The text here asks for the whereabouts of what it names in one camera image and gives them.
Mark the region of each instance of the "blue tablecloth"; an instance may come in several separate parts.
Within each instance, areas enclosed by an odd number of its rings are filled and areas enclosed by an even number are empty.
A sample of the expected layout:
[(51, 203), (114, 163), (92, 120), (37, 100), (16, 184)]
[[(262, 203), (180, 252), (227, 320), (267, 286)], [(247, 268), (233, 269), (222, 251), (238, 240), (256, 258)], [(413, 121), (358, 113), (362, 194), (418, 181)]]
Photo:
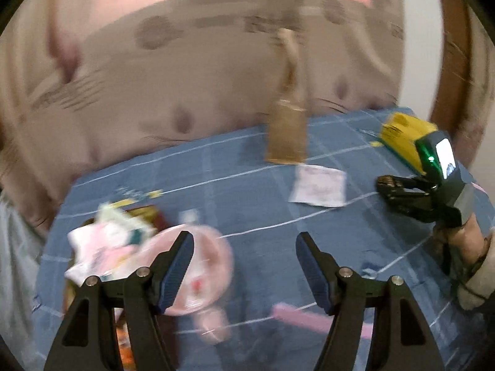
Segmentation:
[[(344, 208), (288, 203), (295, 167), (263, 160), (263, 127), (184, 143), (80, 178), (55, 219), (41, 262), (33, 311), (39, 355), (46, 357), (61, 322), (64, 272), (71, 257), (67, 233), (93, 217), (98, 204), (132, 196), (140, 200), (136, 206), (157, 205), (173, 224), (182, 211), (197, 209), (201, 222), (219, 229), (234, 253), (233, 282), (223, 298), (231, 338), (209, 346), (190, 317), (181, 317), (181, 370), (313, 369), (326, 336), (270, 317), (280, 302), (321, 312), (295, 255), (301, 231), (310, 232), (341, 266), (381, 280), (403, 276), (447, 369), (462, 369), (483, 338), (483, 321), (456, 307), (450, 281), (432, 256), (431, 226), (391, 213), (375, 192), (377, 176), (412, 175), (385, 147), (370, 145), (372, 136), (358, 131), (378, 131), (390, 113), (355, 112), (310, 121), (308, 163), (347, 172)], [(472, 179), (465, 170), (463, 177)], [(147, 197), (160, 189), (160, 197)], [(493, 206), (481, 191), (476, 194), (478, 222), (487, 234)], [(366, 320), (372, 321), (371, 310)], [(369, 341), (363, 340), (356, 370), (364, 369), (368, 350)]]

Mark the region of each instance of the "white grid line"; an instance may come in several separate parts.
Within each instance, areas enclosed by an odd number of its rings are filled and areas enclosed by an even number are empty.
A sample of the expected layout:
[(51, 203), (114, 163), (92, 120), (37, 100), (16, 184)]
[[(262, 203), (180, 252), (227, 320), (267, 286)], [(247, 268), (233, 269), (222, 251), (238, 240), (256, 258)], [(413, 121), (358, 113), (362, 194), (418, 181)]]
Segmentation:
[(48, 254), (41, 255), (41, 259), (45, 260), (45, 261), (51, 261), (51, 262), (69, 262), (70, 261), (70, 258), (54, 257), (53, 255), (48, 255)]
[[(370, 193), (364, 194), (364, 195), (362, 195), (360, 197), (353, 198), (353, 199), (351, 199), (350, 201), (347, 202), (347, 205), (350, 205), (352, 203), (355, 203), (357, 201), (360, 201), (361, 199), (366, 199), (369, 196), (376, 195), (376, 194), (378, 194), (378, 192), (370, 192)], [(223, 235), (220, 238), (234, 237), (234, 236), (239, 236), (239, 235), (243, 235), (243, 234), (249, 234), (249, 233), (252, 233), (252, 232), (259, 232), (261, 230), (267, 230), (267, 229), (270, 229), (270, 228), (277, 228), (279, 226), (285, 226), (286, 224), (295, 223), (295, 222), (297, 222), (299, 220), (309, 219), (309, 218), (312, 218), (314, 216), (320, 215), (322, 213), (326, 213), (328, 211), (333, 211), (335, 209), (339, 209), (339, 208), (327, 208), (327, 209), (323, 209), (321, 211), (318, 211), (318, 212), (315, 212), (315, 213), (312, 213), (312, 214), (309, 214), (309, 215), (301, 216), (301, 217), (299, 217), (297, 219), (292, 219), (292, 220), (284, 221), (283, 223), (272, 224), (270, 226), (265, 226), (265, 227), (262, 227), (262, 228), (254, 228), (254, 229), (251, 229), (251, 230), (246, 230), (245, 232), (225, 234), (225, 235)]]
[[(361, 113), (365, 113), (367, 115), (370, 115), (372, 116), (373, 118), (378, 118), (378, 117), (386, 117), (390, 114), (393, 113), (393, 111), (387, 111), (386, 113), (377, 113), (376, 117), (373, 116), (372, 114), (366, 112), (365, 110), (361, 110)], [(335, 115), (333, 117), (338, 117), (337, 119), (333, 119), (333, 120), (325, 120), (325, 121), (320, 121), (320, 122), (311, 122), (308, 124), (308, 126), (310, 127), (315, 127), (315, 126), (323, 126), (323, 125), (326, 125), (326, 124), (335, 124), (337, 122), (341, 122), (341, 121), (344, 121), (344, 122), (353, 122), (353, 121), (360, 121), (360, 120), (365, 120), (366, 119), (366, 116), (362, 116), (362, 117), (347, 117), (345, 120), (343, 119), (343, 116), (342, 115)]]
[[(328, 153), (325, 153), (325, 154), (322, 154), (322, 155), (310, 157), (306, 161), (311, 162), (311, 161), (314, 161), (314, 160), (317, 160), (317, 159), (323, 159), (323, 158), (327, 158), (327, 157), (339, 155), (339, 154), (342, 154), (342, 153), (356, 151), (356, 150), (361, 150), (361, 149), (367, 149), (367, 148), (372, 148), (372, 146), (369, 145), (369, 144), (366, 144), (366, 145), (354, 146), (354, 147), (351, 147), (351, 148), (339, 149), (338, 151), (328, 152)], [(264, 167), (260, 167), (260, 168), (255, 168), (253, 170), (249, 170), (249, 171), (246, 171), (246, 172), (231, 174), (230, 176), (225, 176), (225, 177), (220, 177), (220, 178), (214, 178), (212, 180), (202, 181), (202, 182), (198, 182), (196, 184), (187, 185), (185, 187), (180, 187), (180, 188), (175, 188), (173, 190), (164, 191), (164, 192), (160, 193), (160, 196), (165, 195), (165, 194), (170, 194), (172, 192), (182, 191), (182, 190), (189, 189), (189, 188), (194, 188), (194, 187), (198, 187), (198, 186), (204, 186), (205, 184), (209, 184), (211, 182), (222, 181), (222, 180), (227, 180), (227, 179), (235, 178), (235, 177), (239, 177), (239, 176), (245, 176), (246, 174), (252, 174), (252, 173), (261, 172), (261, 171), (264, 171), (264, 170), (266, 170), (268, 168), (275, 168), (275, 167), (279, 167), (279, 166), (282, 166), (282, 165), (281, 164), (269, 164), (268, 166), (264, 166)], [(69, 214), (67, 214), (67, 215), (60, 214), (60, 215), (57, 215), (56, 216), (56, 219), (76, 218), (78, 216), (93, 215), (96, 212), (97, 212), (97, 210), (95, 210), (95, 211), (88, 211), (88, 212), (82, 212), (82, 213), (75, 213), (75, 214), (71, 214), (71, 215), (69, 215)]]
[(450, 304), (452, 304), (452, 301), (453, 301), (453, 300), (454, 300), (454, 299), (451, 299), (451, 300), (450, 300), (447, 304), (445, 304), (445, 307), (443, 307), (443, 308), (440, 310), (440, 312), (438, 313), (437, 317), (433, 320), (433, 322), (432, 322), (432, 323), (430, 323), (430, 328), (438, 322), (438, 320), (440, 319), (441, 315), (442, 315), (442, 314), (445, 312), (445, 310), (446, 310), (446, 309), (450, 306)]
[(46, 313), (53, 315), (54, 317), (58, 318), (63, 318), (64, 314), (61, 313), (60, 311), (57, 311), (56, 309), (53, 309), (52, 307), (47, 307), (46, 305), (40, 305), (38, 309), (41, 309), (42, 311), (45, 311)]
[(191, 151), (194, 151), (194, 150), (197, 150), (197, 149), (202, 149), (202, 148), (204, 148), (206, 146), (217, 145), (217, 144), (224, 143), (224, 142), (234, 141), (234, 140), (237, 140), (237, 139), (250, 138), (250, 137), (253, 137), (253, 136), (264, 135), (264, 134), (265, 134), (264, 132), (256, 132), (254, 134), (240, 135), (240, 136), (235, 136), (235, 137), (232, 137), (232, 138), (224, 139), (224, 140), (221, 140), (221, 141), (209, 142), (209, 143), (206, 143), (204, 145), (195, 146), (194, 148), (185, 149), (183, 151), (170, 153), (170, 154), (165, 155), (165, 156), (160, 156), (159, 158), (156, 158), (156, 159), (153, 159), (153, 160), (149, 160), (147, 162), (139, 162), (139, 163), (131, 164), (130, 166), (128, 166), (126, 168), (122, 168), (121, 170), (118, 170), (116, 172), (113, 172), (113, 173), (110, 173), (110, 174), (105, 174), (105, 176), (101, 176), (101, 177), (97, 177), (97, 178), (92, 178), (91, 180), (88, 180), (88, 181), (85, 181), (85, 182), (81, 182), (79, 184), (74, 184), (72, 187), (75, 188), (75, 187), (80, 187), (82, 185), (84, 186), (85, 184), (89, 184), (90, 182), (101, 180), (102, 178), (107, 178), (107, 177), (113, 176), (114, 174), (118, 174), (118, 173), (124, 172), (124, 171), (130, 169), (131, 167), (142, 166), (143, 164), (149, 164), (149, 163), (159, 162), (159, 161), (161, 161), (163, 159), (167, 159), (167, 158), (170, 158), (172, 156), (180, 155), (182, 153), (191, 152)]
[(430, 236), (426, 237), (425, 239), (421, 240), (419, 243), (417, 243), (414, 247), (410, 248), (406, 252), (404, 252), (401, 256), (395, 258), (392, 262), (390, 262), (388, 265), (382, 267), (379, 271), (377, 271), (377, 274), (380, 274), (382, 272), (385, 272), (388, 268), (394, 266), (397, 262), (399, 262), (401, 259), (404, 257), (407, 257), (411, 252), (416, 251), (419, 247), (421, 247), (424, 243), (426, 243), (430, 239)]
[[(316, 303), (311, 303), (307, 304), (302, 307), (298, 307), (298, 309), (306, 309), (315, 306)], [(272, 316), (270, 317), (264, 317), (264, 318), (257, 318), (257, 319), (249, 319), (248, 321), (243, 321), (243, 322), (237, 322), (237, 323), (230, 323), (229, 325), (224, 326), (222, 329), (229, 329), (229, 328), (234, 328), (236, 326), (243, 326), (243, 325), (251, 325), (252, 323), (258, 323), (258, 322), (265, 322), (269, 321), (271, 319), (274, 319)], [(189, 335), (190, 333), (201, 333), (203, 330), (201, 329), (193, 329), (193, 330), (182, 330), (179, 332), (176, 332), (177, 335)]]
[[(203, 150), (202, 155), (202, 167), (203, 174), (205, 178), (208, 178), (208, 175), (211, 174), (211, 148), (207, 147)], [(207, 217), (207, 221), (210, 226), (217, 228), (218, 227), (218, 219), (216, 216), (216, 203), (215, 203), (215, 195), (213, 190), (213, 183), (208, 183), (204, 187), (204, 204), (205, 204), (205, 213)]]
[(455, 349), (454, 352), (452, 353), (452, 355), (449, 357), (449, 359), (447, 360), (447, 362), (445, 363), (445, 367), (447, 367), (450, 362), (454, 359), (455, 355), (459, 352), (459, 348)]

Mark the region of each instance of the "pink plate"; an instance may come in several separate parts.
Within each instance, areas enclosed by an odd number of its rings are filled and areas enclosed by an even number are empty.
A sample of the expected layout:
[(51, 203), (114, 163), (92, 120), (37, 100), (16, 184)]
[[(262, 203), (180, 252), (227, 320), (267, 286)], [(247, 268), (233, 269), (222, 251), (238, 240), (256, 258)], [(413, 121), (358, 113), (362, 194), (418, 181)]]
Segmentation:
[(182, 230), (191, 232), (195, 243), (201, 241), (202, 255), (206, 260), (206, 277), (209, 278), (211, 290), (209, 295), (202, 300), (201, 305), (187, 308), (185, 306), (186, 289), (182, 284), (174, 304), (165, 311), (165, 314), (170, 316), (187, 315), (211, 306), (222, 296), (232, 279), (232, 251), (227, 240), (222, 238), (218, 230), (204, 225), (181, 224), (158, 233), (142, 245), (137, 254), (139, 264), (149, 266), (160, 252), (168, 251)]

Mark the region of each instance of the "beige curtain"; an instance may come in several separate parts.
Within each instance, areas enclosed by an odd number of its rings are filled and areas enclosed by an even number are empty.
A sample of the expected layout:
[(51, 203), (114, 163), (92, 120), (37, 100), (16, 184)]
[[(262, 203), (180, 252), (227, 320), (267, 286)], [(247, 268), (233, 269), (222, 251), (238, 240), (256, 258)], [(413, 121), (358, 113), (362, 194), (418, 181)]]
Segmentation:
[[(25, 0), (0, 36), (0, 182), (46, 232), (76, 178), (259, 124), (286, 58), (266, 0)], [(402, 0), (303, 0), (313, 113), (394, 104)]]

